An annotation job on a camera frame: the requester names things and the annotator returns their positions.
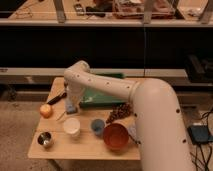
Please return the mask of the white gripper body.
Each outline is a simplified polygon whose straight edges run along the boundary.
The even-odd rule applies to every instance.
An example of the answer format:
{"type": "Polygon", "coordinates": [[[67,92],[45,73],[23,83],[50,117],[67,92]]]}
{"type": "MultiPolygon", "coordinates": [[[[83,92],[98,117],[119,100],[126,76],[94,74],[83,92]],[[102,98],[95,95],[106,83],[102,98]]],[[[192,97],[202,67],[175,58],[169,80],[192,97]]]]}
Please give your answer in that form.
{"type": "Polygon", "coordinates": [[[67,89],[68,97],[73,105],[78,105],[82,99],[84,88],[79,85],[69,85],[67,89]]]}

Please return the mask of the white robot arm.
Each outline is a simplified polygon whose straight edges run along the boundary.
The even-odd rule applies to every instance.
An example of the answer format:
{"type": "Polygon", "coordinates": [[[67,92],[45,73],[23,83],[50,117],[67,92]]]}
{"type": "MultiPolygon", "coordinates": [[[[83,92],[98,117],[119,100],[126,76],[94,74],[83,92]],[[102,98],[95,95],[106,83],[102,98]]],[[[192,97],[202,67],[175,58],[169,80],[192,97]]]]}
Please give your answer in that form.
{"type": "Polygon", "coordinates": [[[179,101],[170,84],[155,78],[140,82],[94,75],[85,61],[67,68],[64,79],[73,104],[85,87],[132,104],[142,171],[194,171],[179,101]]]}

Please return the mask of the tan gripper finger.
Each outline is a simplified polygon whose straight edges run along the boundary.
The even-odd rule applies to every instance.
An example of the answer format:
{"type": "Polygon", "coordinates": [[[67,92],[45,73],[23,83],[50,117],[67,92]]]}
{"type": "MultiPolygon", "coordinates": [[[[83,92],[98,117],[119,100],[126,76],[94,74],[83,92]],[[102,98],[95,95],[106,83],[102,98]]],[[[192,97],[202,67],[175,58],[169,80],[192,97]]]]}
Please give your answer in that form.
{"type": "Polygon", "coordinates": [[[68,113],[77,113],[78,112],[78,108],[73,106],[72,104],[69,104],[67,106],[67,112],[68,113]]]}

